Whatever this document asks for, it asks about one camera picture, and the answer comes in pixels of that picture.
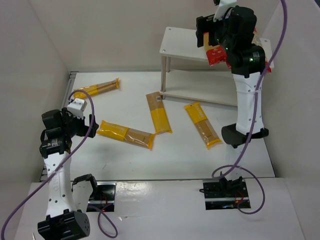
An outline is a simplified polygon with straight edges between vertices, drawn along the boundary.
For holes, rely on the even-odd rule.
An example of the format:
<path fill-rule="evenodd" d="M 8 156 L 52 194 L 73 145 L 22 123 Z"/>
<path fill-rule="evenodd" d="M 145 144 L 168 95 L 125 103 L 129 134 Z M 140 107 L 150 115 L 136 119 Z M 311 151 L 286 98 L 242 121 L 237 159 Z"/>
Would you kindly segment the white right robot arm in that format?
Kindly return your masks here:
<path fill-rule="evenodd" d="M 237 93 L 237 121 L 224 126 L 222 138 L 227 146 L 229 158 L 235 163 L 218 177 L 219 190 L 225 196 L 241 189 L 243 178 L 234 170 L 252 139 L 262 139 L 269 131 L 262 120 L 262 81 L 266 66 L 266 54 L 262 45 L 256 43 L 257 17 L 248 7 L 237 5 L 235 0 L 216 0 L 215 14 L 196 19 L 197 47 L 207 43 L 220 46 L 226 53 Z"/>

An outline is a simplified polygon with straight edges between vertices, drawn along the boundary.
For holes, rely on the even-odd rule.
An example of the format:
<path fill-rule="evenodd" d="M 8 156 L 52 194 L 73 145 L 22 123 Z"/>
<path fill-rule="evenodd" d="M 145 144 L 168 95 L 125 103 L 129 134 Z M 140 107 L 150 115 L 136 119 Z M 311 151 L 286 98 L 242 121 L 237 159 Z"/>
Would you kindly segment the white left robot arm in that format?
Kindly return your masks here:
<path fill-rule="evenodd" d="M 45 129 L 39 151 L 47 169 L 48 205 L 45 220 L 37 231 L 45 240 L 80 240 L 90 235 L 90 222 L 85 211 L 75 204 L 70 177 L 72 137 L 93 138 L 98 124 L 93 114 L 90 125 L 85 117 L 67 108 L 42 114 Z"/>

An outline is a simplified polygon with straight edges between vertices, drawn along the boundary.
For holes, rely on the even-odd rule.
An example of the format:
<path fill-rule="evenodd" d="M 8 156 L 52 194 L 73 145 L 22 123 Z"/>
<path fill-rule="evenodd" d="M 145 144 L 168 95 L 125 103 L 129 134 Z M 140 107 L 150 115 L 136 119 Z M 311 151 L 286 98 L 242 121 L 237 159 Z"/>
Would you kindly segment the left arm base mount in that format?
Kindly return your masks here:
<path fill-rule="evenodd" d="M 115 211 L 116 182 L 98 181 L 96 191 L 94 191 L 88 200 L 88 206 L 94 206 L 104 212 Z"/>

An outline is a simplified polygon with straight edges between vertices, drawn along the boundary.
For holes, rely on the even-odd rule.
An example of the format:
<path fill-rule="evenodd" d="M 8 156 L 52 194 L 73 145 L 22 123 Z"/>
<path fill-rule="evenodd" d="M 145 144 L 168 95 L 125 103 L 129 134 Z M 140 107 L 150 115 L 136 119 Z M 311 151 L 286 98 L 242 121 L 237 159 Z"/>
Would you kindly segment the red spaghetti bag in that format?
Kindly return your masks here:
<path fill-rule="evenodd" d="M 209 45 L 209 33 L 203 34 L 203 47 L 210 66 L 225 62 L 227 54 L 220 45 Z"/>

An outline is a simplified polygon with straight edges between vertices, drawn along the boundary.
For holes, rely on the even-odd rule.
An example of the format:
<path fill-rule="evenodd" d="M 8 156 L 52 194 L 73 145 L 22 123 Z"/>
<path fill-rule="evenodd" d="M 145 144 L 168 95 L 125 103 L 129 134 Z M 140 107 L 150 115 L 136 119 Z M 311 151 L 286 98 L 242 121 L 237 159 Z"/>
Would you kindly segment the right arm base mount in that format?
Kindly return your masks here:
<path fill-rule="evenodd" d="M 229 189 L 218 181 L 203 181 L 199 192 L 204 195 L 206 210 L 250 209 L 250 199 L 245 181 Z"/>

